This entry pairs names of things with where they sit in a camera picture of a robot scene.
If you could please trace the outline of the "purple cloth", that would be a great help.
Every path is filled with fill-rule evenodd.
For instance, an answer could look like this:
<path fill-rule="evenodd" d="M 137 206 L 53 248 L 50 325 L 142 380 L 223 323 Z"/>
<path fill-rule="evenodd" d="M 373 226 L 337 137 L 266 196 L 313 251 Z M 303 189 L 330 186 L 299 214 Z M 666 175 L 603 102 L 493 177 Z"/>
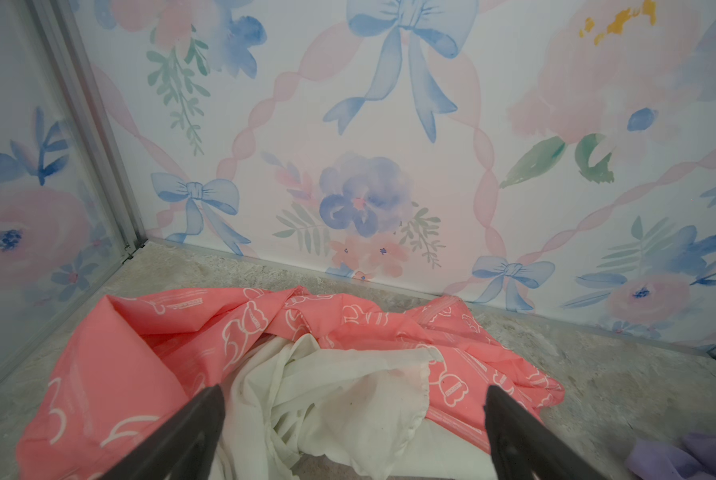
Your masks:
<path fill-rule="evenodd" d="M 716 435 L 691 433 L 680 446 L 638 440 L 625 461 L 640 479 L 716 479 Z"/>

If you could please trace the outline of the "pink patterned cloth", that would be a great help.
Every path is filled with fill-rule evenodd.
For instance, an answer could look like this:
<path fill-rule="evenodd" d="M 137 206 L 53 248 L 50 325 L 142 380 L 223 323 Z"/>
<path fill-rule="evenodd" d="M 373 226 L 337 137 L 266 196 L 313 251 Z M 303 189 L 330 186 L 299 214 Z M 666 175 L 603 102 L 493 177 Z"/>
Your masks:
<path fill-rule="evenodd" d="M 16 449 L 24 479 L 92 479 L 130 453 L 266 340 L 311 336 L 327 350 L 419 348 L 433 354 L 426 419 L 487 450 L 484 404 L 502 388 L 530 414 L 564 388 L 502 346 L 464 302 L 442 297 L 403 313 L 306 289 L 181 289 L 107 296 L 76 328 Z"/>

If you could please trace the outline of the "white cloth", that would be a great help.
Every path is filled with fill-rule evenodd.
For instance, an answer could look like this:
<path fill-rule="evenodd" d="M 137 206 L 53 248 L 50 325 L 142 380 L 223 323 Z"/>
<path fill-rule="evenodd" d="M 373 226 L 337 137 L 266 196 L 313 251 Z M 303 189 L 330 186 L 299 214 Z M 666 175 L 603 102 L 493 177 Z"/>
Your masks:
<path fill-rule="evenodd" d="M 292 479 L 305 455 L 372 479 L 493 479 L 491 457 L 427 419 L 435 347 L 332 350 L 306 334 L 254 348 L 222 383 L 212 479 Z"/>

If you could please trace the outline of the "left aluminium corner post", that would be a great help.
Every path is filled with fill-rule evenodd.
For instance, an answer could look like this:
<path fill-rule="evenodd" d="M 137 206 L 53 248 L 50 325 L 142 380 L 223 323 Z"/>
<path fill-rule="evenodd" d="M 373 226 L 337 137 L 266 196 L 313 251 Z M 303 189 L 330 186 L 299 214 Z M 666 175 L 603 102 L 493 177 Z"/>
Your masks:
<path fill-rule="evenodd" d="M 147 236 L 72 9 L 67 1 L 25 3 L 52 75 L 129 257 Z"/>

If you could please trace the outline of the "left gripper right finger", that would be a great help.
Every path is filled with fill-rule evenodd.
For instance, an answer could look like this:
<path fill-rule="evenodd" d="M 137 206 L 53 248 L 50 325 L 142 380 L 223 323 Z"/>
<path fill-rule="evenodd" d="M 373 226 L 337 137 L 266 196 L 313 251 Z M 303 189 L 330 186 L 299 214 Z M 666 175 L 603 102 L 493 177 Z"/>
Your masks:
<path fill-rule="evenodd" d="M 488 388 L 484 413 L 490 455 L 499 479 L 604 480 L 501 387 Z"/>

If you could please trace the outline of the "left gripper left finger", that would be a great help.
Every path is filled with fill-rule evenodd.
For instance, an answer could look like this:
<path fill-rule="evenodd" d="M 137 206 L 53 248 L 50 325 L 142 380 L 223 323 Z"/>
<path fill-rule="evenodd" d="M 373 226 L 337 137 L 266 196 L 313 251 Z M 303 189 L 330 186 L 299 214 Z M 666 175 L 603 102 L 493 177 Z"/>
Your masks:
<path fill-rule="evenodd" d="M 100 446 L 116 440 L 141 440 L 123 457 L 104 456 L 98 479 L 207 479 L 225 418 L 220 386 L 200 391 L 163 420 L 138 415 L 118 422 Z"/>

